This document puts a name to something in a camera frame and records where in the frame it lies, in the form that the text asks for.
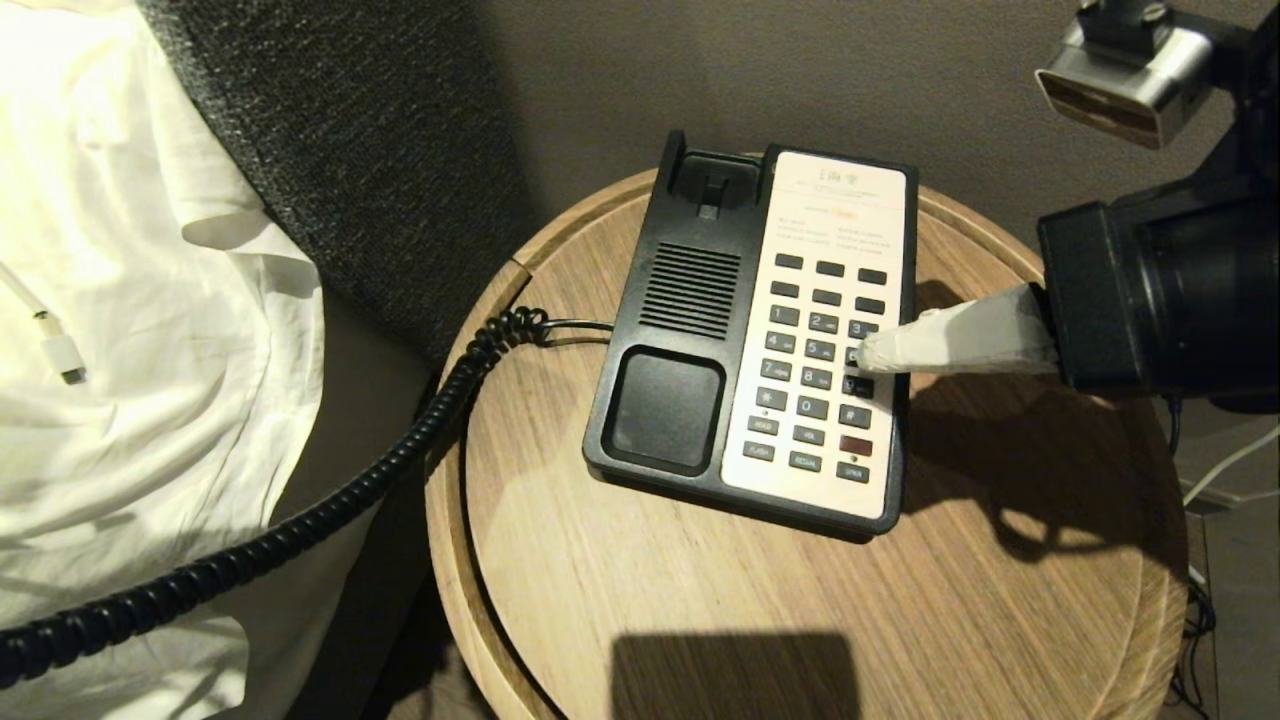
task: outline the coiled phone cord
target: coiled phone cord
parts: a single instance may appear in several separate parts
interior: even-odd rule
[[[206,555],[154,580],[0,630],[0,689],[165,625],[320,543],[369,510],[417,459],[440,442],[503,355],[520,345],[545,346],[553,328],[566,327],[613,329],[609,323],[591,320],[549,320],[541,307],[503,311],[476,331],[475,340],[408,433],[329,497],[251,541]]]

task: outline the telephone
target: telephone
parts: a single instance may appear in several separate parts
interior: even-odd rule
[[[607,482],[850,539],[897,521],[918,179],[778,145],[667,140],[582,441]]]

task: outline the gray upholstered headboard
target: gray upholstered headboard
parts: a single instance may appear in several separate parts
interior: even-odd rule
[[[142,0],[329,291],[442,361],[534,215],[467,3]]]

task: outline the wood grain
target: wood grain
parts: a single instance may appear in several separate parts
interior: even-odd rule
[[[518,302],[612,318],[646,183],[539,233]],[[919,229],[918,309],[1039,277],[941,195],[922,191]],[[454,457],[429,487],[449,623],[502,717],[1156,714],[1187,560],[1149,404],[915,375],[904,516],[859,546],[590,477],[603,359],[513,352],[477,400],[465,482]]]

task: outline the dark red button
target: dark red button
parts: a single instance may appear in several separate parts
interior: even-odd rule
[[[870,455],[872,441],[859,437],[840,436],[840,451],[852,452],[854,455]]]

